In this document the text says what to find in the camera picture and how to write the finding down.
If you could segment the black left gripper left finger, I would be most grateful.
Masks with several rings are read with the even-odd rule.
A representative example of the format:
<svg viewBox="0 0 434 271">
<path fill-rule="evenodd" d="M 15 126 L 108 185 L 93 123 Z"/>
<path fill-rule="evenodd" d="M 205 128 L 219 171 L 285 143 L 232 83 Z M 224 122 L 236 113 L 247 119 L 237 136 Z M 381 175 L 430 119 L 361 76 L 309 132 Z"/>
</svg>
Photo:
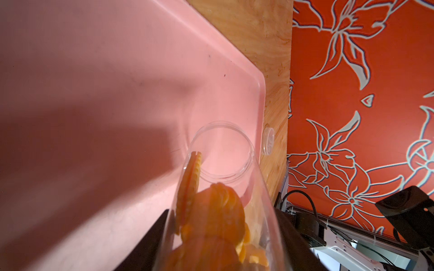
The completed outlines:
<svg viewBox="0 0 434 271">
<path fill-rule="evenodd" d="M 169 210 L 165 210 L 115 271 L 151 271 L 156 262 Z"/>
</svg>

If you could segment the clear jar with cookies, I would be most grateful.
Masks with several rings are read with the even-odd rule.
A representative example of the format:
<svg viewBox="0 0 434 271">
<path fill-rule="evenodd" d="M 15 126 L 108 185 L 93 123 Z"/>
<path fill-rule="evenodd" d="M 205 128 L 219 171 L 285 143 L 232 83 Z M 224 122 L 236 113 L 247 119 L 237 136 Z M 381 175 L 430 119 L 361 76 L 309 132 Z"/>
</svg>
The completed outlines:
<svg viewBox="0 0 434 271">
<path fill-rule="evenodd" d="M 254 146 L 237 125 L 215 121 L 193 137 L 153 268 L 291 270 Z"/>
</svg>

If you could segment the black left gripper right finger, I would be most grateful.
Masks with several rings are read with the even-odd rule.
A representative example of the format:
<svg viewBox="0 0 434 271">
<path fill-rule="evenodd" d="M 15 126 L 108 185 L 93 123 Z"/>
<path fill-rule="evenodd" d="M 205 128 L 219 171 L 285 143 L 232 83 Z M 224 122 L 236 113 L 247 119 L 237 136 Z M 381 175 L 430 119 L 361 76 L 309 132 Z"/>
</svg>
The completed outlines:
<svg viewBox="0 0 434 271">
<path fill-rule="evenodd" d="M 286 271 L 326 271 L 307 242 L 293 226 L 287 213 L 274 209 L 285 252 Z"/>
</svg>

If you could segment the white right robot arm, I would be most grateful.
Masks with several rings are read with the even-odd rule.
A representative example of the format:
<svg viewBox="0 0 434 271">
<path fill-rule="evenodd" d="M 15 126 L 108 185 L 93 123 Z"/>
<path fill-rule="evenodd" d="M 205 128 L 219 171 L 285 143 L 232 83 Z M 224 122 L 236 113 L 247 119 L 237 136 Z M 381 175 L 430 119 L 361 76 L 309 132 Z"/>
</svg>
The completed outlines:
<svg viewBox="0 0 434 271">
<path fill-rule="evenodd" d="M 394 240 L 388 241 L 379 233 L 364 233 L 344 226 L 335 219 L 296 208 L 286 212 L 289 197 L 278 194 L 274 207 L 287 246 L 290 259 L 297 271 L 324 271 L 325 266 L 314 259 L 311 248 L 336 260 L 342 270 L 349 271 L 399 271 L 383 254 L 382 261 L 363 254 L 354 248 L 355 243 L 368 250 L 373 246 L 390 250 L 415 260 L 415 271 L 431 271 L 434 268 L 434 201 L 420 188 L 410 186 L 375 205 L 393 226 Z"/>
</svg>

